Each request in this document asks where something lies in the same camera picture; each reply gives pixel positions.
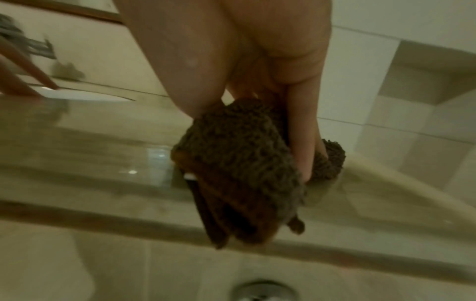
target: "brown cloth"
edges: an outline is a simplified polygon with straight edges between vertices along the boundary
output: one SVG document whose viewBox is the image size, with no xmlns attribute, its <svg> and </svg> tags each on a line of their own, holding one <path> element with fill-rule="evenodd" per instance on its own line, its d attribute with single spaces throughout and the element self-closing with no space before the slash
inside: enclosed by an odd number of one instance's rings
<svg viewBox="0 0 476 301">
<path fill-rule="evenodd" d="M 324 140 L 329 159 L 316 153 L 312 181 L 335 178 L 345 151 Z M 268 242 L 281 225 L 301 234 L 298 206 L 305 185 L 288 147 L 286 115 L 254 99 L 240 99 L 195 120 L 174 147 L 172 160 L 187 181 L 205 230 L 216 248 L 230 236 Z"/>
</svg>

